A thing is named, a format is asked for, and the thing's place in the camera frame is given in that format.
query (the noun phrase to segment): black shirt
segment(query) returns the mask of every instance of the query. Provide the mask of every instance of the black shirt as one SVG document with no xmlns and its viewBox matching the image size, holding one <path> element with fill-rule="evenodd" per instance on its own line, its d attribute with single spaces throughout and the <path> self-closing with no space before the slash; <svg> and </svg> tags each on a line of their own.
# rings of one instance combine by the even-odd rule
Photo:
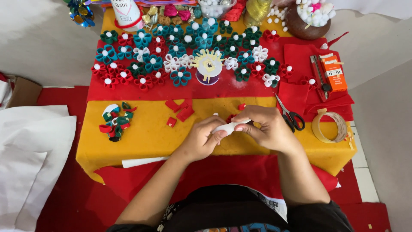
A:
<svg viewBox="0 0 412 232">
<path fill-rule="evenodd" d="M 207 186 L 166 210 L 158 228 L 142 224 L 113 225 L 107 232 L 352 232 L 339 206 L 308 204 L 288 209 L 288 223 L 248 188 Z"/>
</svg>

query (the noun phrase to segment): orange box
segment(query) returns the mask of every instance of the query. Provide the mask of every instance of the orange box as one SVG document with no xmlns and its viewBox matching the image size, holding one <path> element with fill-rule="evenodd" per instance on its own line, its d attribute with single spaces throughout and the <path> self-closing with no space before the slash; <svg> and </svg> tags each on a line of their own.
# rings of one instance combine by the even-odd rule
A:
<svg viewBox="0 0 412 232">
<path fill-rule="evenodd" d="M 348 89 L 348 85 L 345 81 L 345 76 L 343 75 L 342 66 L 336 64 L 339 61 L 333 53 L 329 53 L 323 56 L 319 56 L 321 59 L 321 64 L 323 71 L 325 72 L 325 77 L 327 82 L 330 84 L 332 89 L 330 92 L 340 92 Z"/>
</svg>

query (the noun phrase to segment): table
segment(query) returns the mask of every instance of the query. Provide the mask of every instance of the table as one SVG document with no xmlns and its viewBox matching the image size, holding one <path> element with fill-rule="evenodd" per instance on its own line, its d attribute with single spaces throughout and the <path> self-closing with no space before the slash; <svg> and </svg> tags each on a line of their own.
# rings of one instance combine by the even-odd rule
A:
<svg viewBox="0 0 412 232">
<path fill-rule="evenodd" d="M 104 14 L 102 32 L 116 30 L 123 32 L 114 26 L 114 12 L 108 8 Z M 242 18 L 238 22 L 232 22 L 232 27 L 241 28 Z M 265 30 L 268 23 L 264 22 L 260 30 Z M 280 23 L 271 24 L 271 29 L 276 29 L 280 36 L 290 37 L 289 33 L 282 31 Z M 88 101 L 83 127 L 80 134 L 76 160 L 84 171 L 95 181 L 104 183 L 103 179 L 94 173 L 95 170 L 105 166 L 121 166 L 124 159 L 152 158 L 170 155 L 176 149 L 191 129 L 193 123 L 211 116 L 217 112 L 226 119 L 230 114 L 239 113 L 237 106 L 242 103 L 257 104 L 265 107 L 276 106 L 274 97 L 225 97 L 212 99 L 193 99 L 195 113 L 184 123 L 178 121 L 174 128 L 166 125 L 169 117 L 176 117 L 165 101 L 146 101 L 124 99 L 132 108 L 137 107 L 135 116 L 131 120 L 131 126 L 124 131 L 120 142 L 111 142 L 106 134 L 99 131 L 98 125 L 103 124 L 101 116 L 106 106 L 110 104 L 121 105 L 122 101 Z M 177 104 L 183 99 L 175 100 Z M 335 123 L 322 122 L 321 129 L 328 138 L 337 134 Z M 327 144 L 319 141 L 311 130 L 311 122 L 306 122 L 306 129 L 295 133 L 303 144 L 309 161 L 329 172 L 337 175 L 341 168 L 356 153 L 356 145 L 352 142 L 354 150 L 351 150 L 349 141 Z M 244 133 L 234 133 L 222 140 L 213 155 L 248 155 L 270 154 L 274 151 L 260 147 L 256 142 Z"/>
</svg>

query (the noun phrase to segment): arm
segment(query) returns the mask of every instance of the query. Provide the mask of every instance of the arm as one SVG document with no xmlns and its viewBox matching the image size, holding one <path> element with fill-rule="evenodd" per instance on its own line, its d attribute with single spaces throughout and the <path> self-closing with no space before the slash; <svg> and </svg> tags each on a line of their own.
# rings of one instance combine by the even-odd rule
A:
<svg viewBox="0 0 412 232">
<path fill-rule="evenodd" d="M 243 131 L 268 149 L 279 151 L 278 163 L 282 194 L 288 206 L 311 203 L 329 203 L 330 197 L 313 171 L 303 146 L 286 125 L 277 108 L 248 105 L 232 118 L 233 122 L 251 119 L 261 128 L 239 124 L 236 131 Z"/>
<path fill-rule="evenodd" d="M 208 138 L 211 131 L 224 124 L 225 121 L 218 116 L 194 124 L 183 143 L 136 194 L 115 224 L 157 226 L 186 167 L 209 156 L 220 140 L 227 136 L 222 130 Z"/>
</svg>

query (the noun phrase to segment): white felt flower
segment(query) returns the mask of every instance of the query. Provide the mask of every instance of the white felt flower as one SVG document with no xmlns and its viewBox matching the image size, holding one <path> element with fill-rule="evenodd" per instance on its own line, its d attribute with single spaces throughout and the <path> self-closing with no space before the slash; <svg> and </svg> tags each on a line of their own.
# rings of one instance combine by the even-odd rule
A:
<svg viewBox="0 0 412 232">
<path fill-rule="evenodd" d="M 227 70 L 232 69 L 235 71 L 239 67 L 239 64 L 237 63 L 236 58 L 229 57 L 225 60 L 225 66 Z"/>
<path fill-rule="evenodd" d="M 194 60 L 194 56 L 187 55 L 187 54 L 184 54 L 182 57 L 179 58 L 180 65 L 187 69 L 193 68 L 193 66 L 190 66 L 190 64 L 193 63 L 193 60 Z"/>
<path fill-rule="evenodd" d="M 164 61 L 163 61 L 163 65 L 164 65 L 164 70 L 167 73 L 177 71 L 181 66 L 179 59 L 177 57 L 172 57 L 171 54 L 166 54 L 166 57 L 164 58 Z"/>
<path fill-rule="evenodd" d="M 255 59 L 255 61 L 263 62 L 267 58 L 267 53 L 268 53 L 267 48 L 263 48 L 261 45 L 254 47 L 252 50 L 252 57 Z"/>
<path fill-rule="evenodd" d="M 140 50 L 140 49 L 138 49 L 137 47 L 135 47 L 135 48 L 133 49 L 133 52 L 134 52 L 135 54 L 138 53 L 138 55 L 137 55 L 137 61 L 139 61 L 139 62 L 143 62 L 143 54 L 145 54 L 145 53 L 150 54 L 150 51 L 149 51 L 149 49 L 148 49 L 147 47 L 143 48 L 143 50 Z"/>
<path fill-rule="evenodd" d="M 265 86 L 266 87 L 270 87 L 274 80 L 276 80 L 276 82 L 278 82 L 280 79 L 281 78 L 278 75 L 276 75 L 276 76 L 275 75 L 269 75 L 267 73 L 265 73 L 262 77 L 262 80 L 265 81 Z"/>
</svg>

